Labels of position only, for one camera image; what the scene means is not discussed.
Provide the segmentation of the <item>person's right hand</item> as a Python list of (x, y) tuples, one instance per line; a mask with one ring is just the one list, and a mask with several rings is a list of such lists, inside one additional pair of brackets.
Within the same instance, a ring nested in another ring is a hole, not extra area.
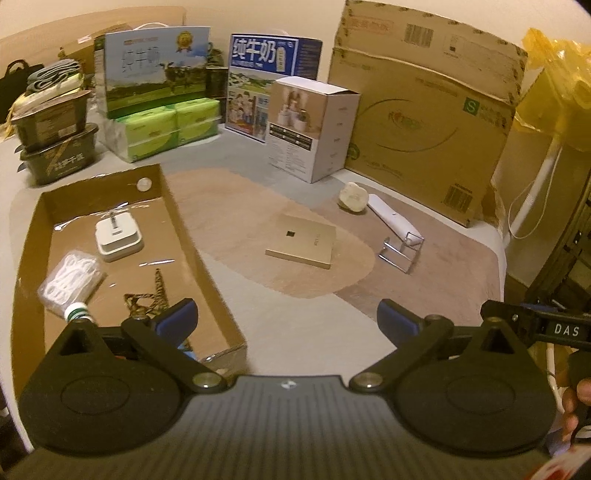
[(571, 438), (573, 432), (579, 424), (575, 413), (580, 404), (590, 405), (591, 399), (591, 381), (589, 379), (581, 380), (575, 388), (568, 387), (562, 397), (563, 414), (563, 437), (564, 441)]

